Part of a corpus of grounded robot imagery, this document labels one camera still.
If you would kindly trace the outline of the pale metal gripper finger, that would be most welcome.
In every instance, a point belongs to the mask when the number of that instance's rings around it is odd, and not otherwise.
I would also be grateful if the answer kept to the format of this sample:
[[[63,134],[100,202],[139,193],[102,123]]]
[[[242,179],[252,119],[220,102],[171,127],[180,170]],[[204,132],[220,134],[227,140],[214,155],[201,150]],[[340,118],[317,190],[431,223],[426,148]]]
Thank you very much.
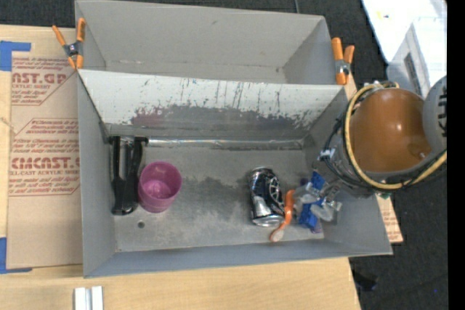
[[[320,190],[315,188],[312,182],[297,187],[294,192],[295,202],[300,201],[302,203],[315,203],[320,199]]]
[[[336,200],[327,201],[326,198],[312,205],[312,213],[324,221],[333,221],[341,210],[342,203]]]

